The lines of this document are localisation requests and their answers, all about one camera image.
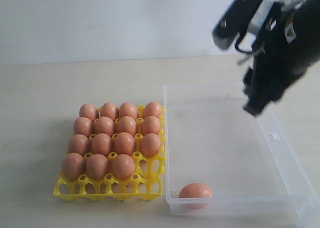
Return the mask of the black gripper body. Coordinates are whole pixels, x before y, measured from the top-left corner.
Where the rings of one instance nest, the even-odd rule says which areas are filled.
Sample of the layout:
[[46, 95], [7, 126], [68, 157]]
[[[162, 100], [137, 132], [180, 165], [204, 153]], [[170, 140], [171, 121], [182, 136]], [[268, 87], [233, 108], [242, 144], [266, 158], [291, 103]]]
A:
[[319, 59], [320, 4], [305, 2], [277, 18], [254, 59], [254, 86], [277, 101]]

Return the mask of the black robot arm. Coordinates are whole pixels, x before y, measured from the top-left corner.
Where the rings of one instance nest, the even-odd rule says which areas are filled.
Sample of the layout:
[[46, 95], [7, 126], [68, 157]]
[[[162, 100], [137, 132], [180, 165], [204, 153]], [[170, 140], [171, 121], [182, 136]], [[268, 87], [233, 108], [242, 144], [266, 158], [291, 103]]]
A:
[[244, 78], [248, 101], [244, 110], [256, 117], [270, 102], [320, 60], [320, 0], [304, 0], [298, 8], [276, 15], [275, 26], [264, 39]]

